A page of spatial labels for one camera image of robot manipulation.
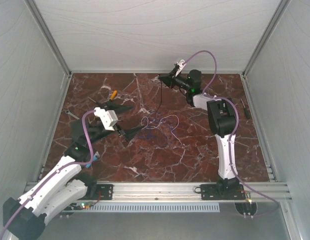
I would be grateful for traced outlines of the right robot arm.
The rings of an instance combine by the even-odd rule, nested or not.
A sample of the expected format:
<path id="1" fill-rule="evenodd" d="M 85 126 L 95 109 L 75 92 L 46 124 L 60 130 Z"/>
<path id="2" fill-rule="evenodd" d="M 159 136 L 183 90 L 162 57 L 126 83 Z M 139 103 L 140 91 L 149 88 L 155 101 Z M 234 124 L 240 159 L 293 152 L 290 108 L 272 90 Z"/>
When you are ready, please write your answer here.
<path id="1" fill-rule="evenodd" d="M 218 176 L 215 185 L 217 195 L 229 198 L 239 186 L 235 162 L 235 137 L 239 126 L 239 115 L 230 98 L 209 96 L 201 88 L 202 72 L 191 70 L 187 77 L 180 74 L 181 65 L 175 64 L 170 73 L 158 75 L 161 83 L 168 88 L 178 87 L 185 90 L 186 101 L 192 107 L 206 110 L 209 128 L 217 141 Z"/>

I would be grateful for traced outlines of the black zip tie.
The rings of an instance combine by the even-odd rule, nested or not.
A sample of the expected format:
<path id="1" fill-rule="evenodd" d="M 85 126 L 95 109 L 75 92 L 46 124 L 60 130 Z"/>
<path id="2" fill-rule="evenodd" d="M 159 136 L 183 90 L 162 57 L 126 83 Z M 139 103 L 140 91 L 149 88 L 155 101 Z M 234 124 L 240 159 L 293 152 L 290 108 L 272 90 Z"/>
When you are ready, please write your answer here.
<path id="1" fill-rule="evenodd" d="M 163 102 L 163 81 L 161 79 L 160 79 L 160 99 L 159 100 L 160 100 L 159 101 L 159 105 L 158 105 L 158 107 L 157 107 L 157 109 L 155 111 L 155 115 L 156 116 L 157 116 L 158 111 L 159 111 L 159 109 L 160 109 L 160 107 L 162 105 L 162 102 Z"/>

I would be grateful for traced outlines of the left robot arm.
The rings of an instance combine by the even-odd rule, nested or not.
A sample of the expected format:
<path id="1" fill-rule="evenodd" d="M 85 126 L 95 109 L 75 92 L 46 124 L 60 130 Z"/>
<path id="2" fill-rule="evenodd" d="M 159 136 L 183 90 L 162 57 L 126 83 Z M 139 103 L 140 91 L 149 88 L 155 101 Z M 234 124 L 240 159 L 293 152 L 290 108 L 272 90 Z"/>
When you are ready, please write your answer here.
<path id="1" fill-rule="evenodd" d="M 82 168 L 92 164 L 93 142 L 112 132 L 119 132 L 131 140 L 142 128 L 121 129 L 117 117 L 106 113 L 96 114 L 96 117 L 100 118 L 101 126 L 89 131 L 83 116 L 80 130 L 84 140 L 73 142 L 57 165 L 27 193 L 18 199 L 9 198 L 3 204 L 3 232 L 9 231 L 20 240 L 36 240 L 52 218 L 68 205 L 80 198 L 92 199 L 97 195 L 96 184 L 73 178 Z"/>

